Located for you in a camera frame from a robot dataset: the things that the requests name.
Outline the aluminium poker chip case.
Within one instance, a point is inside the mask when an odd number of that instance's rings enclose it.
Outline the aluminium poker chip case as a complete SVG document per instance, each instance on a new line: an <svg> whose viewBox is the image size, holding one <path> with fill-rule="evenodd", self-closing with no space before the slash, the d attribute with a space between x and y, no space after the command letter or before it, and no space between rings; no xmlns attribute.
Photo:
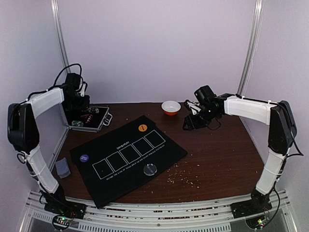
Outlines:
<svg viewBox="0 0 309 232"><path fill-rule="evenodd" d="M103 126L109 126L113 118L110 113L110 108L108 106L98 106L90 104L89 107L98 107L100 112L98 114L90 114L85 112L85 110L72 110L65 111L62 106L62 118L64 124L74 131L86 131L86 132L100 132ZM82 115L89 115L89 117L81 118ZM71 122L73 120L82 121L84 123L83 127L73 127Z"/></svg>

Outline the black poker play mat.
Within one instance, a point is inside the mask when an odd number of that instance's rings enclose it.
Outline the black poker play mat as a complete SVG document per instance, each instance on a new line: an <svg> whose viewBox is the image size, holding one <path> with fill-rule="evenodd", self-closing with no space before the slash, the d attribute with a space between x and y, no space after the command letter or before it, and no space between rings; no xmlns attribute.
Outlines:
<svg viewBox="0 0 309 232"><path fill-rule="evenodd" d="M147 125L147 131L138 130L141 124ZM80 162L83 154L89 156L88 162ZM98 209L143 186L186 155L145 115L70 150ZM143 172L148 163L157 167L153 176Z"/></svg>

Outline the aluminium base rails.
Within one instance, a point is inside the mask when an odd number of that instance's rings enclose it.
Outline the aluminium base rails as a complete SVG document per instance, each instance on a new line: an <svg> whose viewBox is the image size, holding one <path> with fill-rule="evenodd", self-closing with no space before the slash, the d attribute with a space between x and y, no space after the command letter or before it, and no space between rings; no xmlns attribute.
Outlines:
<svg viewBox="0 0 309 232"><path fill-rule="evenodd" d="M272 209L235 218L231 204L248 195L209 201L163 204L111 203L97 209L84 201L83 219L56 217L44 209L38 192L29 194L19 224L21 232L295 232L298 230L285 191L272 193Z"/></svg>

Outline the grey playing card deck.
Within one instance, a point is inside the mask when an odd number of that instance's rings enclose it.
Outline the grey playing card deck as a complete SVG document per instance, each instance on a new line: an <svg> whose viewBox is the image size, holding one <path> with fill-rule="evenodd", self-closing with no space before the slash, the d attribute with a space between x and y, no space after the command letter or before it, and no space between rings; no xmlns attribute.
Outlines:
<svg viewBox="0 0 309 232"><path fill-rule="evenodd" d="M66 158L55 162L56 172L60 179L66 178L70 175L70 168Z"/></svg>

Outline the orange big blind button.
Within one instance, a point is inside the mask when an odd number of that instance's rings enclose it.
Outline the orange big blind button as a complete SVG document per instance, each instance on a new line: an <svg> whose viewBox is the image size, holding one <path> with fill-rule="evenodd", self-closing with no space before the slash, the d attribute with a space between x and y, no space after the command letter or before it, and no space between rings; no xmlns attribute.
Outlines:
<svg viewBox="0 0 309 232"><path fill-rule="evenodd" d="M148 127L147 127L147 125L145 125L145 124L141 124L141 125L139 125L139 127L138 127L138 130L139 130L140 132L145 132L145 131L147 131L147 129L148 129Z"/></svg>

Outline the white and red bowl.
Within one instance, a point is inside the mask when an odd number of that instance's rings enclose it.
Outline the white and red bowl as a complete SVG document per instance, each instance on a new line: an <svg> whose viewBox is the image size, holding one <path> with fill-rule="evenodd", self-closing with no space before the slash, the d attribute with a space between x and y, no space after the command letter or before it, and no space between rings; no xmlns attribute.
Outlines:
<svg viewBox="0 0 309 232"><path fill-rule="evenodd" d="M175 116L181 109L181 105L176 101L165 101L161 104L161 108L168 116Z"/></svg>

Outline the aluminium frame post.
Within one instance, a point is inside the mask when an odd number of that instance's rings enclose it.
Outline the aluminium frame post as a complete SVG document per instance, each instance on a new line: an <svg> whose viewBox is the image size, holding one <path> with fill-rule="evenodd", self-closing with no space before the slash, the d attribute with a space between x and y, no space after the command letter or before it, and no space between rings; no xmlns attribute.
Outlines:
<svg viewBox="0 0 309 232"><path fill-rule="evenodd" d="M58 45L60 48L60 55L61 55L62 63L63 63L63 66L66 67L69 65L69 60L68 60L68 55L67 55L67 51L65 47L65 40L64 40L63 31L62 31L59 4L57 0L51 0L51 10L52 10L52 16L53 16L54 24L56 28L56 35L57 35Z"/></svg>
<svg viewBox="0 0 309 232"><path fill-rule="evenodd" d="M243 69L242 69L239 86L237 89L237 94L241 96L245 95L247 85L249 82L249 78L251 75L251 71L253 68L253 57L254 57L254 53L256 51L258 40L259 40L263 6L264 6L264 0L255 1L253 21L252 21L248 49L247 49L246 58L245 58Z"/></svg>

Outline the left aluminium frame post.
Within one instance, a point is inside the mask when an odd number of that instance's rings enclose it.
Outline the left aluminium frame post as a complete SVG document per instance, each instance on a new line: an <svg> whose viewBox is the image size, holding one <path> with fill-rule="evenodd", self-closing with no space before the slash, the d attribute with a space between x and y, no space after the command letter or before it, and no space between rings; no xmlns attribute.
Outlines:
<svg viewBox="0 0 309 232"><path fill-rule="evenodd" d="M63 66L66 67L69 65L69 60L68 60L68 55L67 55L67 51L65 47L65 40L64 40L63 31L62 31L59 4L57 0L51 0L51 10L52 10L52 16L53 16L54 24L56 28L56 35L57 35L58 45L60 48L60 55L61 55L62 63L63 63Z"/></svg>

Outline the right aluminium frame post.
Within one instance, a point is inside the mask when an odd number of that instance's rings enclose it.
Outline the right aluminium frame post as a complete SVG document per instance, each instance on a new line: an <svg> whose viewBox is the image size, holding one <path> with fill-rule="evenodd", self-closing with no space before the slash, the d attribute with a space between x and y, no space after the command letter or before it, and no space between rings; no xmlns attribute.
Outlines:
<svg viewBox="0 0 309 232"><path fill-rule="evenodd" d="M241 96L245 95L247 85L249 82L249 78L251 75L251 71L253 68L253 57L254 57L254 53L256 51L258 40L259 40L263 6L264 6L264 0L255 1L253 21L252 21L248 49L247 49L246 58L245 58L243 69L242 69L239 86L237 89L237 94Z"/></svg>

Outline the purple small blind button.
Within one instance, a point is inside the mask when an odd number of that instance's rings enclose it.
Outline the purple small blind button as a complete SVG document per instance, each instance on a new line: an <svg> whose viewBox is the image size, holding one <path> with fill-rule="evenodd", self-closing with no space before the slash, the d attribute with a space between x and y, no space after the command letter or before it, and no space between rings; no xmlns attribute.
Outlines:
<svg viewBox="0 0 309 232"><path fill-rule="evenodd" d="M80 156L80 162L85 163L89 161L89 156L87 154L83 154Z"/></svg>

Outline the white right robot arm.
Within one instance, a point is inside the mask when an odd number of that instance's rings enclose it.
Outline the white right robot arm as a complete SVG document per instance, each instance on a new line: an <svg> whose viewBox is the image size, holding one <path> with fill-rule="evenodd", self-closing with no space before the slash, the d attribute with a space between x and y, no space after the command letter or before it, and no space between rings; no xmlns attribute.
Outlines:
<svg viewBox="0 0 309 232"><path fill-rule="evenodd" d="M186 131L208 127L213 119L219 120L223 115L239 116L268 126L268 157L262 174L250 200L232 205L238 211L248 209L251 213L258 213L269 203L269 195L283 173L297 134L289 103L253 100L228 93L220 96L196 94L196 97L198 102L184 102L191 111L184 119L183 129Z"/></svg>

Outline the poker chip row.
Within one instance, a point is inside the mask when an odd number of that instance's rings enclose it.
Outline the poker chip row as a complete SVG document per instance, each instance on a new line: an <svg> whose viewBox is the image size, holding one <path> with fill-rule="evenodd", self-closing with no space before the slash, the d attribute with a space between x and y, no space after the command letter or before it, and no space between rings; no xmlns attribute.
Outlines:
<svg viewBox="0 0 309 232"><path fill-rule="evenodd" d="M100 109L98 107L89 107L85 110L85 112L90 114L98 114L100 112Z"/></svg>
<svg viewBox="0 0 309 232"><path fill-rule="evenodd" d="M84 126L84 123L83 123L82 121L73 120L73 121L71 122L71 125L72 125L73 127L83 127L83 126Z"/></svg>

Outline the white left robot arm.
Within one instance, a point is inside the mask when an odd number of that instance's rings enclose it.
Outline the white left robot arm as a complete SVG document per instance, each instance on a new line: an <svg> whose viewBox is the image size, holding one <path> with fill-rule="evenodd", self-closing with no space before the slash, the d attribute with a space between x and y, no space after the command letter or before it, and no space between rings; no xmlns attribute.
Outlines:
<svg viewBox="0 0 309 232"><path fill-rule="evenodd" d="M43 91L33 92L25 101L13 103L8 107L8 140L18 152L17 158L27 166L39 188L52 196L60 193L61 187L42 156L36 119L62 103L70 104L73 109L85 109L90 102L90 97L85 95L86 89L86 82L81 82L78 87L71 84L55 85Z"/></svg>

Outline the black dealer button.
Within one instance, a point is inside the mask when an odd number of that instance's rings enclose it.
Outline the black dealer button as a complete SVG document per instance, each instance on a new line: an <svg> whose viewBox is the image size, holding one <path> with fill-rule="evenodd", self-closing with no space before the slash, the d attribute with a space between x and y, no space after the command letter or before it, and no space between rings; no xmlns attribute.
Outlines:
<svg viewBox="0 0 309 232"><path fill-rule="evenodd" d="M152 163L148 163L144 166L143 172L146 176L153 176L157 173L157 167Z"/></svg>

